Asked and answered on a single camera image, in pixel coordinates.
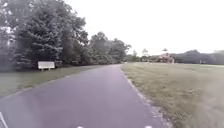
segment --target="wet pavement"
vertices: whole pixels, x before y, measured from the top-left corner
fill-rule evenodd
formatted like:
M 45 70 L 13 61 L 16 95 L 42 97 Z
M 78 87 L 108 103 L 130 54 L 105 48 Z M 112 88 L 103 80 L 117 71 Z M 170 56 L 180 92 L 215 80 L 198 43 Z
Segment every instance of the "wet pavement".
M 2 98 L 0 112 L 8 128 L 164 128 L 145 103 L 112 65 Z

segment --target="grass verge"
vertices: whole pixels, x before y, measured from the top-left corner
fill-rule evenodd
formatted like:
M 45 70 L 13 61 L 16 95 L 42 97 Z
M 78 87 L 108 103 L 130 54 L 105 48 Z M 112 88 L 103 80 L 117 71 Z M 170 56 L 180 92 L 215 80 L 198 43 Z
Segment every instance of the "grass verge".
M 72 75 L 84 70 L 100 66 L 80 66 L 54 69 L 51 71 L 29 71 L 0 73 L 0 97 L 9 95 L 27 87 Z
M 224 67 L 127 63 L 122 70 L 174 128 L 224 127 Z

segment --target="distant trees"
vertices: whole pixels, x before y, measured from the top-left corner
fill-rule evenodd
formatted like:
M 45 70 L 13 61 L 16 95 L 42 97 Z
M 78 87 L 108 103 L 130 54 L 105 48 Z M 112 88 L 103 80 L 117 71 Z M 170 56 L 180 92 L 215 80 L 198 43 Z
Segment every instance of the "distant trees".
M 0 49 L 9 51 L 0 53 L 0 59 L 19 68 L 36 68 L 38 61 L 121 63 L 130 48 L 119 39 L 109 40 L 102 32 L 89 41 L 85 19 L 63 0 L 2 0 L 0 7 Z
M 190 64 L 224 64 L 224 52 L 200 53 L 197 50 L 190 50 L 185 53 L 171 54 L 177 63 Z

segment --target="sky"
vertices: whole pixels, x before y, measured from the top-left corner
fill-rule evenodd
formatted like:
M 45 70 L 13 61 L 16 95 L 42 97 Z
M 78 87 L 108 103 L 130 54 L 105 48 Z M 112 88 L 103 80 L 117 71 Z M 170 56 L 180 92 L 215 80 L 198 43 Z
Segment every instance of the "sky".
M 141 55 L 224 49 L 224 0 L 65 0 L 86 18 L 89 36 L 102 31 Z

